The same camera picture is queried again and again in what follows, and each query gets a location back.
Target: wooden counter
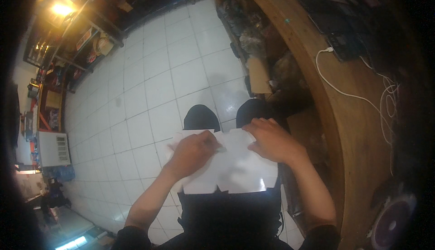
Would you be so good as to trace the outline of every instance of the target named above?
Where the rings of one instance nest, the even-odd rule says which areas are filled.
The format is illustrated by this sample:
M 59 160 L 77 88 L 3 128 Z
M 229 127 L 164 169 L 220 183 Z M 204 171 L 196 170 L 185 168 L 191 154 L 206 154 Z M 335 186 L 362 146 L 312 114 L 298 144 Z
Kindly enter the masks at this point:
M 220 5 L 223 0 L 215 1 Z M 340 249 L 354 249 L 379 211 L 369 207 L 373 192 L 390 176 L 390 146 L 382 136 L 379 113 L 369 103 L 341 95 L 322 81 L 315 56 L 328 45 L 296 0 L 254 1 L 285 40 L 310 86 L 328 144 Z M 379 105 L 382 78 L 362 61 L 340 63 L 333 53 L 321 53 L 319 67 L 339 90 Z

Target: cardboard box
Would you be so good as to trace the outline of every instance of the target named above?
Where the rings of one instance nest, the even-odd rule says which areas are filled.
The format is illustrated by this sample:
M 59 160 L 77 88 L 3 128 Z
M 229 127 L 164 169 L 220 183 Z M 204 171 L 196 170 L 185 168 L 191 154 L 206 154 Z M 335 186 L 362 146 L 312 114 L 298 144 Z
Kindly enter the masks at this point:
M 270 76 L 266 62 L 257 57 L 250 57 L 246 63 L 249 70 L 251 91 L 256 94 L 272 93 L 269 86 Z

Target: phone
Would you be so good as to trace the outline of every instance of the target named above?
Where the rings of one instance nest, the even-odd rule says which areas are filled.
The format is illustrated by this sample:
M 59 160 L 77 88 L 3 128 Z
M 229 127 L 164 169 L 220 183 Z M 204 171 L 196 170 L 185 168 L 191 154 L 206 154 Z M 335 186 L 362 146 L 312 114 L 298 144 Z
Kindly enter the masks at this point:
M 340 62 L 357 59 L 367 54 L 361 40 L 354 34 L 330 34 L 326 37 L 326 41 L 334 48 L 334 54 Z
M 308 16 L 321 34 L 344 34 L 353 32 L 350 24 L 339 16 L 320 13 L 309 13 Z
M 326 0 L 297 0 L 308 12 L 324 14 L 340 14 L 338 7 Z

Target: person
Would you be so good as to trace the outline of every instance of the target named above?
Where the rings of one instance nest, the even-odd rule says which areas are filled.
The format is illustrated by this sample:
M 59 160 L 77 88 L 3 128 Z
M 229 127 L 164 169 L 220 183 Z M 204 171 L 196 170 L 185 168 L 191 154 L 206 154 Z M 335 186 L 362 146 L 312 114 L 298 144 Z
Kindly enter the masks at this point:
M 236 127 L 255 137 L 248 149 L 291 167 L 309 226 L 300 249 L 336 249 L 340 237 L 332 198 L 306 149 L 283 128 L 283 121 L 272 116 L 276 115 L 265 101 L 251 99 L 237 111 Z M 184 129 L 217 132 L 220 126 L 209 108 L 196 105 L 188 111 Z M 147 232 L 172 186 L 203 167 L 219 146 L 208 130 L 182 139 L 158 177 L 131 207 L 112 249 L 151 249 Z M 178 193 L 183 209 L 178 222 L 184 233 L 155 249 L 292 249 L 277 236 L 281 226 L 279 180 L 274 188 L 256 193 L 228 194 L 219 188 L 212 194 Z

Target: floor tile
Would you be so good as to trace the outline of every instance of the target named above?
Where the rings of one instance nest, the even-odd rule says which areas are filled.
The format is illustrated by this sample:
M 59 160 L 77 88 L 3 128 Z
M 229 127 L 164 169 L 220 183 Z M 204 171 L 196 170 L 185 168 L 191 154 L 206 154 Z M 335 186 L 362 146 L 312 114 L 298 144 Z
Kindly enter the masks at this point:
M 109 181 L 107 177 L 106 167 L 104 166 L 103 158 L 99 158 L 94 160 L 95 172 L 98 178 L 98 181 Z
M 302 236 L 301 231 L 299 231 L 298 228 L 287 231 L 287 243 L 289 245 L 295 245 L 303 241 L 304 237 Z
M 110 127 L 109 104 L 105 104 L 95 112 L 97 116 L 97 132 L 100 133 Z
M 107 203 L 104 201 L 100 201 L 100 215 L 106 218 L 111 218 L 112 217 L 112 213 L 109 209 L 109 206 L 107 206 Z
M 89 148 L 92 153 L 93 160 L 101 158 L 101 148 L 100 141 L 98 140 L 98 135 L 89 138 Z
M 141 179 L 140 181 L 142 182 L 142 186 L 144 187 L 144 191 L 147 190 L 151 184 L 154 182 L 154 180 L 156 180 L 156 178 L 145 178 L 145 179 Z
M 97 110 L 97 95 L 98 93 L 95 91 L 87 98 L 87 114 L 88 116 L 94 113 Z
M 112 126 L 110 131 L 112 134 L 113 150 L 115 154 L 131 149 L 126 121 Z
M 88 80 L 88 89 L 87 89 L 88 95 L 91 95 L 97 89 L 98 89 L 98 73 L 92 73 L 89 75 L 89 80 Z
M 150 228 L 148 230 L 148 237 L 150 241 L 156 245 L 161 245 L 167 242 L 168 238 L 163 229 Z
M 80 157 L 80 162 L 86 162 L 92 159 L 92 152 L 89 147 L 89 140 L 84 140 L 77 146 L 77 154 Z
M 123 205 L 123 204 L 118 204 L 118 206 L 119 206 L 119 209 L 121 209 L 122 216 L 124 216 L 124 219 L 127 220 L 127 216 L 128 216 L 128 213 L 130 211 L 131 206 Z
M 125 50 L 124 68 L 130 67 L 134 62 L 142 59 L 144 54 L 144 43 L 139 41 Z
M 221 126 L 222 132 L 228 133 L 231 129 L 236 129 L 236 119 L 223 122 Z
M 293 220 L 293 218 L 291 218 L 291 216 L 288 214 L 287 211 L 283 213 L 283 216 L 285 220 L 285 226 L 287 227 L 287 231 L 297 228 L 295 221 Z
M 148 111 L 128 119 L 127 127 L 132 149 L 154 142 Z
M 169 26 L 189 17 L 188 8 L 184 5 L 164 15 L 164 25 Z
M 183 207 L 181 205 L 177 206 L 177 210 L 180 213 L 180 215 L 183 214 Z
M 215 102 L 213 101 L 213 96 L 211 95 L 211 90 L 204 89 L 192 94 L 183 96 L 177 99 L 178 109 L 180 110 L 180 118 L 183 123 L 184 128 L 184 118 L 186 117 L 188 111 L 192 106 L 195 105 L 204 105 L 210 108 L 216 115 L 216 107 Z
M 162 229 L 162 226 L 160 225 L 159 220 L 157 220 L 157 218 L 155 218 L 154 221 L 151 223 L 150 228 Z
M 119 209 L 118 204 L 113 203 L 107 203 L 107 206 L 109 207 L 111 218 L 114 221 L 125 221 L 124 216 L 122 215 L 121 209 Z
M 180 213 L 175 206 L 163 206 L 157 214 L 157 219 L 163 229 L 183 230 L 177 222 L 178 217 L 180 217 Z
M 140 178 L 152 178 L 160 174 L 161 167 L 154 144 L 134 149 L 133 156 Z
M 182 130 L 176 101 L 167 102 L 149 111 L 154 141 L 173 137 Z
M 110 186 L 110 183 L 108 181 L 100 182 L 100 187 L 106 201 L 116 203 L 116 197 L 112 191 L 112 187 Z
M 115 154 L 122 180 L 139 179 L 136 163 L 131 150 Z
M 98 140 L 100 141 L 101 147 L 101 156 L 113 155 L 113 142 L 112 142 L 112 133 L 110 132 L 110 128 L 103 130 L 98 134 Z
M 172 195 L 170 193 L 167 194 L 166 199 L 163 202 L 163 206 L 175 206 L 174 200 L 172 199 Z
M 285 195 L 285 190 L 284 190 L 284 185 L 281 184 L 281 203 L 282 203 L 282 207 L 283 209 L 286 211 L 287 213 L 287 209 L 288 209 L 288 203 L 287 203 L 287 197 Z
M 165 166 L 165 164 L 168 161 L 168 159 L 166 157 L 166 147 L 171 142 L 172 142 L 172 139 L 170 138 L 170 139 L 166 139 L 166 140 L 160 141 L 158 143 L 155 143 L 156 150 L 157 150 L 157 155 L 158 155 L 159 161 L 160 161 L 160 166 L 162 168 L 163 168 L 163 166 Z
M 216 10 L 215 0 L 200 0 L 194 5 L 188 5 L 190 17 L 198 17 L 210 10 Z
M 243 78 L 212 86 L 211 94 L 220 122 L 235 119 L 239 107 L 250 99 Z
M 194 35 L 169 45 L 167 47 L 167 52 L 171 68 L 175 68 L 183 63 L 200 57 Z
M 150 79 L 159 73 L 169 70 L 167 47 L 163 47 L 144 57 L 144 79 Z
M 124 95 L 121 94 L 109 102 L 110 125 L 114 126 L 125 120 Z
M 127 41 L 125 43 L 125 49 L 127 50 L 129 47 L 133 46 L 139 41 L 142 41 L 143 39 L 144 39 L 144 26 L 141 25 L 140 27 L 136 28 L 128 35 Z
M 97 133 L 98 133 L 98 114 L 97 112 L 94 112 L 87 118 L 87 135 L 89 137 L 92 137 Z
M 280 232 L 281 232 L 281 227 L 279 228 L 278 233 L 277 233 L 278 238 L 279 238 L 281 241 L 287 243 L 287 232 L 286 232 L 286 230 L 285 230 L 285 226 L 284 226 L 284 228 L 283 228 L 282 233 L 280 233 Z
M 166 46 L 166 32 L 165 29 L 162 29 L 144 39 L 143 56 L 148 56 L 164 46 Z
M 110 68 L 109 68 L 110 69 L 109 78 L 113 78 L 119 72 L 124 71 L 124 54 L 125 51 L 121 51 L 120 49 L 118 49 L 117 52 L 112 57 L 112 60 L 110 62 Z
M 144 25 L 144 38 L 164 30 L 164 16 L 157 17 Z
M 148 107 L 145 95 L 145 83 L 143 82 L 127 90 L 124 93 L 124 99 L 125 116 L 127 119 L 146 111 Z
M 99 201 L 104 201 L 104 195 L 103 195 L 103 191 L 101 190 L 100 187 L 100 182 L 92 182 L 91 183 L 92 188 L 93 188 L 93 192 L 94 192 L 94 198 L 96 198 Z
M 128 197 L 127 190 L 125 189 L 124 182 L 115 181 L 110 182 L 113 193 L 115 194 L 116 201 L 118 204 L 131 205 L 130 198 Z
M 172 199 L 174 200 L 174 203 L 176 206 L 181 206 L 180 198 L 178 198 L 177 192 L 174 190 L 171 190 Z
M 175 67 L 171 69 L 171 73 L 176 98 L 208 87 L 207 76 L 201 58 Z
M 145 81 L 148 109 L 175 99 L 171 72 L 166 71 Z
M 98 87 L 101 87 L 103 84 L 107 83 L 107 81 L 109 81 L 109 73 L 110 73 L 110 69 L 109 68 L 101 68 L 98 73 Z
M 120 181 L 121 173 L 119 172 L 118 163 L 115 155 L 108 155 L 103 158 L 106 168 L 107 178 L 109 181 Z
M 71 163 L 76 164 L 78 163 L 78 155 L 77 155 L 77 149 L 75 147 L 70 148 L 70 154 L 71 154 Z
M 97 109 L 107 104 L 108 100 L 108 83 L 102 84 L 96 91 L 97 93 Z
M 109 101 L 115 99 L 124 92 L 124 71 L 109 80 Z
M 165 231 L 165 233 L 166 233 L 166 235 L 167 235 L 167 237 L 169 239 L 172 239 L 172 238 L 174 238 L 174 237 L 176 237 L 176 236 L 178 236 L 178 235 L 183 233 L 182 230 L 165 229 L 164 231 Z
M 144 81 L 144 60 L 141 58 L 124 70 L 124 90 L 127 91 L 132 87 Z
M 226 49 L 204 56 L 204 68 L 210 85 L 217 85 L 244 76 L 233 50 Z
M 166 43 L 168 45 L 190 35 L 193 35 L 193 28 L 189 18 L 166 27 Z
M 230 48 L 230 38 L 223 26 L 211 28 L 196 34 L 201 56 Z
M 222 25 L 222 21 L 218 17 L 216 10 L 209 10 L 201 15 L 191 17 L 193 31 L 199 33 L 213 27 L 218 27 Z
M 124 186 L 132 204 L 144 193 L 144 187 L 140 179 L 124 181 Z
M 294 245 L 291 245 L 291 248 L 293 248 L 293 250 L 299 250 L 299 248 L 302 246 L 302 243 L 297 243 Z

